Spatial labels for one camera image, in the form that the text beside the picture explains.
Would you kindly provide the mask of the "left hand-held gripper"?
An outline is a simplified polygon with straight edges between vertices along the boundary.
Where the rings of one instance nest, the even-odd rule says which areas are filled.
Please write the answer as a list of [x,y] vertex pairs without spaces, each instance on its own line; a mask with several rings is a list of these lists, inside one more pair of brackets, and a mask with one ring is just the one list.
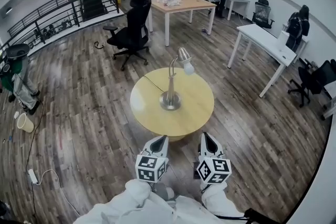
[[143,150],[137,155],[135,171],[137,179],[148,183],[157,183],[167,171],[169,159],[167,151],[169,138],[156,136],[146,142]]

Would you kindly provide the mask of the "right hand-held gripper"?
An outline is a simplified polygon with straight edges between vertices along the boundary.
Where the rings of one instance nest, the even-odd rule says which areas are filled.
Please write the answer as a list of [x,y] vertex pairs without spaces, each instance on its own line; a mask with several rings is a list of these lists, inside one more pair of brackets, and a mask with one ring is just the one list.
[[223,147],[219,141],[207,132],[201,134],[198,147],[199,164],[196,168],[202,183],[222,184],[232,174],[231,162],[228,159],[206,157],[209,155],[224,155]]

